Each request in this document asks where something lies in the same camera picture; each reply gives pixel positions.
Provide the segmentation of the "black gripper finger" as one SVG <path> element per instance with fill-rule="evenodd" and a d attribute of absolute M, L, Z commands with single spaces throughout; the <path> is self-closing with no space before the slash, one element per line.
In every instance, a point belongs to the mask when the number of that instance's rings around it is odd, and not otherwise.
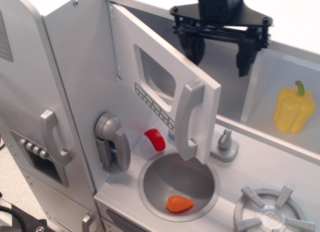
<path fill-rule="evenodd" d="M 257 41 L 240 41 L 236 55 L 236 66 L 238 76 L 247 76 L 252 64 L 255 61 L 257 52 L 261 50 L 261 43 Z"/>
<path fill-rule="evenodd" d="M 199 65 L 205 53 L 206 45 L 204 39 L 197 34 L 188 34 L 184 32 L 179 32 L 178 37 L 184 55 L 195 65 Z"/>

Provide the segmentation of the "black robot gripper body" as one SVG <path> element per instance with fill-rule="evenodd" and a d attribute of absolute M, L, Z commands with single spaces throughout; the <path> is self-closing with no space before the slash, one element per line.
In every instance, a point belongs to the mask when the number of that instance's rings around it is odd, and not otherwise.
<path fill-rule="evenodd" d="M 273 23 L 272 18 L 252 10 L 244 0 L 198 0 L 194 4 L 174 6 L 170 14 L 174 16 L 176 26 L 183 18 L 215 27 L 259 29 L 262 48 L 269 44 L 268 29 Z"/>

